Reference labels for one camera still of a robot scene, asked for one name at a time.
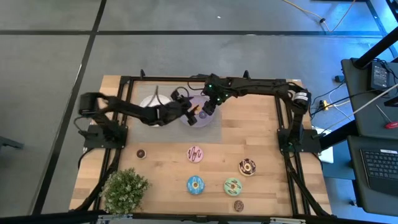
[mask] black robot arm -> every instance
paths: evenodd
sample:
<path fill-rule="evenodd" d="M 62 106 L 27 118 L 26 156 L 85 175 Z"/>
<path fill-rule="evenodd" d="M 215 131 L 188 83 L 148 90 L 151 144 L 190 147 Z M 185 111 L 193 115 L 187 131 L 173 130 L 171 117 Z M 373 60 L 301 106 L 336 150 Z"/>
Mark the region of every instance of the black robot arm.
<path fill-rule="evenodd" d="M 163 126 L 185 115 L 188 123 L 193 125 L 196 123 L 195 109 L 191 108 L 189 97 L 180 95 L 175 90 L 171 95 L 173 101 L 165 105 L 141 107 L 126 101 L 120 100 L 115 96 L 106 96 L 102 93 L 85 93 L 80 96 L 79 114 L 84 118 L 91 118 L 95 121 L 100 129 L 90 133 L 88 131 L 80 131 L 86 139 L 90 134 L 101 135 L 104 142 L 125 142 L 126 129 L 121 128 L 117 121 L 111 121 L 105 113 L 117 112 L 140 119 L 140 121 L 149 126 Z M 98 100 L 103 100 L 106 107 L 100 108 Z"/>
<path fill-rule="evenodd" d="M 247 94 L 256 94 L 279 97 L 294 113 L 293 121 L 289 124 L 287 144 L 295 146 L 302 143 L 303 116 L 308 111 L 311 102 L 311 93 L 307 89 L 283 79 L 220 78 L 211 74 L 206 78 L 202 92 L 210 98 L 203 107 L 204 112 L 209 115 L 213 114 L 216 106 L 221 105 L 232 96 L 237 98 Z"/>

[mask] wooden tabletop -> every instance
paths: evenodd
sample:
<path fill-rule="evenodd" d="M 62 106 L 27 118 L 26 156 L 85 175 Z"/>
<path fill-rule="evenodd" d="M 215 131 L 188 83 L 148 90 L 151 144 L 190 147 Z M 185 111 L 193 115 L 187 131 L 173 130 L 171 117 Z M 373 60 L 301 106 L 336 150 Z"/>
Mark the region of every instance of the wooden tabletop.
<path fill-rule="evenodd" d="M 120 76 L 104 76 L 100 92 L 116 95 L 119 80 Z M 145 83 L 147 82 L 134 82 L 132 99 L 137 91 L 135 86 Z M 220 111 L 221 143 L 195 143 L 205 154 L 204 159 L 197 164 L 189 162 L 186 155 L 193 143 L 129 143 L 127 140 L 127 145 L 122 150 L 119 169 L 134 167 L 138 174 L 152 183 L 152 187 L 145 193 L 140 212 L 292 215 L 285 164 L 277 142 L 278 121 L 274 97 L 247 95 L 238 99 L 230 98 L 220 106 Z M 130 130 L 136 122 L 140 121 L 127 119 Z M 307 129 L 311 128 L 308 114 L 304 117 L 303 125 Z M 138 149 L 147 151 L 145 159 L 137 159 Z M 104 149 L 95 149 L 82 160 L 70 209 L 79 206 L 97 184 L 103 155 Z M 318 159 L 309 153 L 301 153 L 300 156 L 306 186 L 322 208 L 331 213 Z M 238 163 L 244 158 L 256 162 L 257 171 L 251 177 L 245 177 L 238 171 Z M 199 175 L 205 181 L 205 191 L 200 195 L 188 193 L 186 183 L 193 175 Z M 231 197 L 224 192 L 223 184 L 229 177 L 236 177 L 242 182 L 243 191 L 237 197 Z M 300 191 L 295 187 L 298 209 L 303 213 Z M 233 203 L 236 200 L 244 203 L 242 212 L 234 211 Z"/>

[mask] floor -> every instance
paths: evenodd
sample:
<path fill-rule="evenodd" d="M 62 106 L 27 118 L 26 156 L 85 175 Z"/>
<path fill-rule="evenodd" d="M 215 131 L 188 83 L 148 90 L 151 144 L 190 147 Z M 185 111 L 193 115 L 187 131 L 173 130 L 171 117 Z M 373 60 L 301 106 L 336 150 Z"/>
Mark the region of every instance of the floor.
<path fill-rule="evenodd" d="M 294 2 L 327 18 L 330 27 L 337 24 L 350 4 Z M 395 28 L 397 22 L 387 4 L 380 0 L 371 2 L 386 30 Z M 241 76 L 249 70 L 256 78 L 301 79 L 317 96 L 338 85 L 332 79 L 341 75 L 341 59 L 360 57 L 381 38 L 374 35 L 379 28 L 364 2 L 356 3 L 336 30 L 363 31 L 363 35 L 319 36 L 308 32 L 322 33 L 316 19 L 281 0 L 113 0 L 106 3 L 98 30 L 303 32 L 295 35 L 97 35 L 91 49 L 86 48 L 92 43 L 89 35 L 70 35 L 69 32 L 31 35 L 29 32 L 92 30 L 100 4 L 101 0 L 0 1 L 0 136 L 25 144 L 23 150 L 1 149 L 0 217 L 30 213 L 77 74 L 83 75 L 79 94 L 97 91 L 103 75 L 134 76 L 144 69 L 150 76 L 197 73 Z M 389 50 L 379 57 L 387 61 L 393 59 Z M 346 88 L 341 87 L 331 99 L 346 96 Z M 344 113 L 352 112 L 349 105 L 340 109 Z M 344 118 L 342 113 L 331 109 L 319 113 L 313 124 L 325 128 L 341 118 Z M 71 123 L 67 125 L 44 213 L 67 211 L 73 192 L 83 138 Z M 333 213 L 338 217 L 398 222 L 395 217 L 367 214 L 361 208 L 349 206 L 346 200 L 354 196 L 352 191 L 340 190 L 349 185 L 344 180 L 326 179 L 326 184 Z"/>

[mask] donut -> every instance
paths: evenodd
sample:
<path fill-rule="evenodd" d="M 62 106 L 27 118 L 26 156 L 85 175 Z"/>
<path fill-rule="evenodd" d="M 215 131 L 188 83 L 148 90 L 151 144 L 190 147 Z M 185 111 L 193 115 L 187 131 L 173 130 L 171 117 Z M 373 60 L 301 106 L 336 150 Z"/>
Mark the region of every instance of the donut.
<path fill-rule="evenodd" d="M 239 171 L 242 175 L 249 177 L 256 172 L 256 164 L 251 159 L 244 159 L 239 163 Z"/>
<path fill-rule="evenodd" d="M 224 183 L 224 191 L 229 196 L 238 196 L 242 191 L 242 183 L 234 177 L 226 179 Z"/>
<path fill-rule="evenodd" d="M 190 162 L 200 162 L 203 159 L 203 150 L 198 146 L 192 146 L 187 151 L 187 158 Z"/>
<path fill-rule="evenodd" d="M 244 207 L 244 205 L 243 205 L 242 201 L 240 201 L 240 200 L 235 201 L 235 203 L 234 203 L 235 211 L 242 212 L 243 211 L 243 207 Z"/>
<path fill-rule="evenodd" d="M 139 149 L 137 151 L 137 157 L 138 157 L 138 159 L 144 159 L 145 157 L 147 157 L 146 151 L 143 149 Z"/>
<path fill-rule="evenodd" d="M 194 175 L 188 179 L 187 189 L 193 195 L 198 195 L 205 189 L 204 181 L 197 175 Z"/>

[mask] potted plant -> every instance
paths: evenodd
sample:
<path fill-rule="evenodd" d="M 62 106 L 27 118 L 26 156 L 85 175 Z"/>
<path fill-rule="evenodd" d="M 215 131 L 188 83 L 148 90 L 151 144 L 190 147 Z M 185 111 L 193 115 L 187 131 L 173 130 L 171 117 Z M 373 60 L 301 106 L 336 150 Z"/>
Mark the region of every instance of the potted plant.
<path fill-rule="evenodd" d="M 136 174 L 134 168 L 119 170 L 109 176 L 100 196 L 104 198 L 105 211 L 112 214 L 130 214 L 140 208 L 144 192 L 150 183 Z"/>

